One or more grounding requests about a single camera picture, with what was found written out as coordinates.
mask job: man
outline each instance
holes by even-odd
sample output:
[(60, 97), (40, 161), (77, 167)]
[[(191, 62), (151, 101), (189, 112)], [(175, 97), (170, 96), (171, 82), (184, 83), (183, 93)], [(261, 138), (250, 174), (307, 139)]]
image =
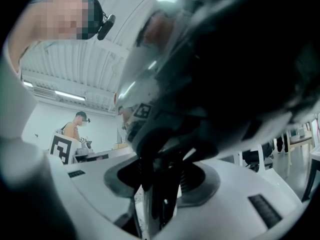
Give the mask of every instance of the man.
[(280, 153), (282, 151), (282, 146), (284, 144), (284, 152), (286, 154), (288, 154), (288, 139), (287, 139), (287, 134), (283, 134), (283, 140), (282, 141), (282, 136), (280, 135), (280, 137), (276, 138), (276, 148), (278, 153)]
[(87, 125), (87, 122), (90, 122), (90, 119), (87, 119), (87, 115), (85, 112), (80, 111), (76, 113), (73, 121), (68, 122), (65, 125), (63, 135), (80, 141), (78, 126), (84, 127)]
[(19, 60), (35, 42), (87, 40), (103, 22), (98, 0), (42, 0), (29, 4), (15, 23), (4, 44), (6, 59), (21, 78)]

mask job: person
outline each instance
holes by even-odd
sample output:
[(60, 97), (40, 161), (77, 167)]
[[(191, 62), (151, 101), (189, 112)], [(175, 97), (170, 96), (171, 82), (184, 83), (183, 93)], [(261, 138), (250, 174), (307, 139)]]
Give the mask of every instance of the person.
[(160, 52), (163, 52), (171, 37), (174, 22), (174, 18), (170, 18), (163, 10), (157, 10), (139, 32), (137, 46), (155, 45)]
[(87, 125), (87, 122), (90, 122), (90, 119), (87, 119), (87, 115), (85, 112), (80, 111), (76, 113), (73, 121), (68, 122), (65, 125), (63, 135), (80, 141), (78, 126), (84, 127)]
[(98, 0), (41, 0), (30, 3), (18, 18), (4, 44), (4, 55), (22, 80), (20, 59), (40, 41), (87, 40), (103, 23)]
[(287, 134), (283, 134), (283, 140), (282, 141), (282, 136), (280, 135), (280, 137), (276, 138), (276, 148), (278, 153), (280, 153), (282, 151), (282, 146), (284, 143), (284, 152), (286, 154), (288, 154), (288, 139), (287, 139)]

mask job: shirt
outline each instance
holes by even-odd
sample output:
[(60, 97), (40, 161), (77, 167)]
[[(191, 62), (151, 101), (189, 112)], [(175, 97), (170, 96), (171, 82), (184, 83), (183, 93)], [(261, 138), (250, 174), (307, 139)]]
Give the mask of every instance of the shirt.
[(77, 141), (80, 141), (79, 132), (77, 126), (73, 122), (67, 123), (67, 125), (64, 128), (64, 136), (76, 139)]

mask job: black slot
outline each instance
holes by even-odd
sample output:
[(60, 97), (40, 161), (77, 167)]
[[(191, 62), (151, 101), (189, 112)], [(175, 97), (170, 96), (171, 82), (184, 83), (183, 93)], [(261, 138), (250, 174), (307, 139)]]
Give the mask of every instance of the black slot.
[(268, 229), (271, 229), (274, 225), (282, 220), (281, 216), (261, 194), (250, 196), (248, 199)]
[(82, 170), (76, 170), (76, 171), (73, 171), (73, 172), (69, 172), (69, 177), (70, 178), (73, 178), (73, 177), (77, 177), (77, 176), (80, 176), (82, 174), (86, 174), (84, 171)]

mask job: white wall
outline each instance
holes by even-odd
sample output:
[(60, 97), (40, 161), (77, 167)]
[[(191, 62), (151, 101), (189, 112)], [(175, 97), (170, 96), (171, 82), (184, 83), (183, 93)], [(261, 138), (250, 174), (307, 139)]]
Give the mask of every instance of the white wall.
[[(22, 133), (25, 142), (33, 143), (43, 150), (49, 149), (52, 134), (71, 122), (78, 111), (38, 103)], [(78, 127), (80, 138), (92, 141), (95, 153), (111, 150), (117, 143), (117, 121), (110, 116), (86, 113), (91, 123)]]

